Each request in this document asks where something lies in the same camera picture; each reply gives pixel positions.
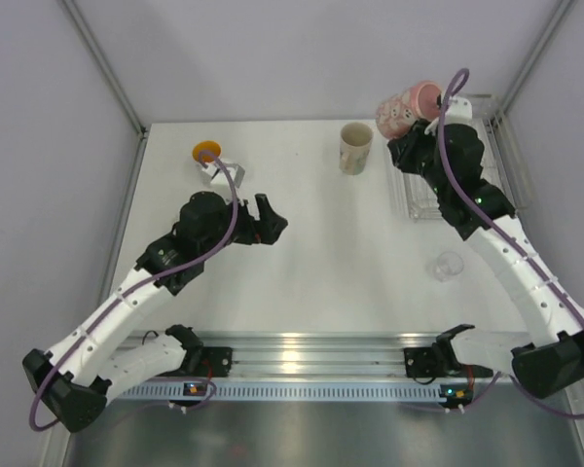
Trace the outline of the pink patterned mug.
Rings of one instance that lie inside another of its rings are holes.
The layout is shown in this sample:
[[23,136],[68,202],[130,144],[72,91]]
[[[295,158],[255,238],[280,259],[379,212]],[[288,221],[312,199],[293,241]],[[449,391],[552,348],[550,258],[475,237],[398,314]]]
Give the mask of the pink patterned mug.
[[404,136],[418,120],[432,122],[439,116],[442,89],[432,81],[421,81],[385,99],[376,111],[376,126],[387,140]]

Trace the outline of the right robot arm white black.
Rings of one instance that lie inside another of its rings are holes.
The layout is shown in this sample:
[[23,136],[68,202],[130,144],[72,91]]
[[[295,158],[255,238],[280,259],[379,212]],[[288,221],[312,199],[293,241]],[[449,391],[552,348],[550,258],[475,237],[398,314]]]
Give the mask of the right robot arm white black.
[[444,374],[469,365],[513,377],[526,393],[547,398],[584,378],[584,309],[574,318],[566,294],[527,239],[506,195],[483,176],[485,150],[469,125],[444,129],[444,147],[414,124],[387,148],[392,164],[417,175],[437,197],[441,217],[493,272],[526,324],[522,333],[487,332],[459,325],[432,348]]

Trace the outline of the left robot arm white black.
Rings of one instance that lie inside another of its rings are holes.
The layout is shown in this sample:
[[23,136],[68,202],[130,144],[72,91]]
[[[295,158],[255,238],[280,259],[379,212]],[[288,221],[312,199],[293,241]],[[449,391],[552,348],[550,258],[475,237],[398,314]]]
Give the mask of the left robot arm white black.
[[264,194],[252,216],[239,198],[198,192],[182,206],[169,233],[151,242],[123,282],[86,321],[47,350],[32,349],[22,366],[35,394],[30,427],[40,405],[71,433],[88,428],[124,392],[168,373],[191,376],[201,367],[203,343],[192,328],[172,325],[127,353],[114,353],[153,312],[204,271],[205,262],[231,245],[273,245],[288,226]]

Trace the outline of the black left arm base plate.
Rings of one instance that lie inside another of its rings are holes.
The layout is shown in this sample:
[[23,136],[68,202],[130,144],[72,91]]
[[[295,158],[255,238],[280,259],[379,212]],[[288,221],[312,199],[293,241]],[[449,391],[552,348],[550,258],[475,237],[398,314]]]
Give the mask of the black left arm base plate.
[[228,346],[205,345],[192,327],[173,325],[165,330],[180,342],[186,351],[179,368],[169,372],[172,377],[227,377],[232,367],[233,349]]

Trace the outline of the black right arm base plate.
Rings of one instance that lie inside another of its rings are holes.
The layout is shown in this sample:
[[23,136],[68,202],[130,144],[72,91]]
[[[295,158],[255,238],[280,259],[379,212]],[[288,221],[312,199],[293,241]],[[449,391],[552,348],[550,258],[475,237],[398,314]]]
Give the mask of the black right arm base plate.
[[421,385],[438,378],[461,377],[462,367],[437,345],[403,350],[406,377]]

